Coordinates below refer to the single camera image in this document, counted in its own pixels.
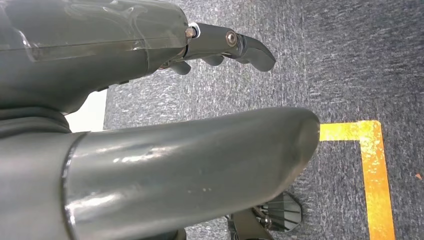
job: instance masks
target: white wall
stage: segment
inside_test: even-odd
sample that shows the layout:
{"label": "white wall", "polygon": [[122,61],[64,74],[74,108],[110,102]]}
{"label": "white wall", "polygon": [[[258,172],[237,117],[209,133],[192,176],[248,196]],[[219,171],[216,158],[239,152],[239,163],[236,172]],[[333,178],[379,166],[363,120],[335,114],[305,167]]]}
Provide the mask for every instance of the white wall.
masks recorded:
{"label": "white wall", "polygon": [[91,93],[82,107],[66,117],[72,132],[100,132],[105,120],[107,90]]}

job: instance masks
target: yellow tape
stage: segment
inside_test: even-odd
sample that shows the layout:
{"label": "yellow tape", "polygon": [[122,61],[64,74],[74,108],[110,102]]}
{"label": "yellow tape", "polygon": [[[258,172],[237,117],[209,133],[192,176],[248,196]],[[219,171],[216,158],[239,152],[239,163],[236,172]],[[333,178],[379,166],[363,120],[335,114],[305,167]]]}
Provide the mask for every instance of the yellow tape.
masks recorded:
{"label": "yellow tape", "polygon": [[320,141],[359,141],[370,240],[395,240],[382,127],[378,121],[321,124]]}

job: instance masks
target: lever bolt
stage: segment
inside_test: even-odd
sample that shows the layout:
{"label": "lever bolt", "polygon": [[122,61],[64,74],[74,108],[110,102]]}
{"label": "lever bolt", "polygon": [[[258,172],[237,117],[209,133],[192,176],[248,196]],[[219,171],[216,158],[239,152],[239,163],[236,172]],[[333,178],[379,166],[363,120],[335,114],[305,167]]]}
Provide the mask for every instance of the lever bolt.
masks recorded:
{"label": "lever bolt", "polygon": [[234,47],[237,44],[237,34],[232,30],[226,33],[225,39],[226,43],[230,47]]}

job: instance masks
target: yellow floor marking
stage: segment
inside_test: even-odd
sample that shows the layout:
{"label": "yellow floor marking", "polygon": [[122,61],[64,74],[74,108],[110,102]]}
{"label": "yellow floor marking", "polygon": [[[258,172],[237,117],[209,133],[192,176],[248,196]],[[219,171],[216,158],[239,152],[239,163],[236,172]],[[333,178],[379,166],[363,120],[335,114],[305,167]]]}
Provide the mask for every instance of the yellow floor marking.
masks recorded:
{"label": "yellow floor marking", "polygon": [[370,240],[395,240],[382,126],[378,121],[321,124],[320,141],[359,141]]}

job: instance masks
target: gray carpet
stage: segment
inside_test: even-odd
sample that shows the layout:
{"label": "gray carpet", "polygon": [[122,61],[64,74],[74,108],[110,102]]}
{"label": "gray carpet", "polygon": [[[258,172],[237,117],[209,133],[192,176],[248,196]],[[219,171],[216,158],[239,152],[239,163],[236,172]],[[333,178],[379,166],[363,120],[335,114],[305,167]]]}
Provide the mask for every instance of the gray carpet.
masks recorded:
{"label": "gray carpet", "polygon": [[[174,0],[190,21],[235,29],[265,43],[271,72],[227,60],[190,62],[113,86],[104,128],[200,119],[273,106],[313,110],[323,123],[382,123],[396,239],[424,240],[424,2],[420,0]],[[322,142],[288,190],[304,222],[277,239],[369,239],[357,142]],[[216,219],[189,240],[224,240]]]}

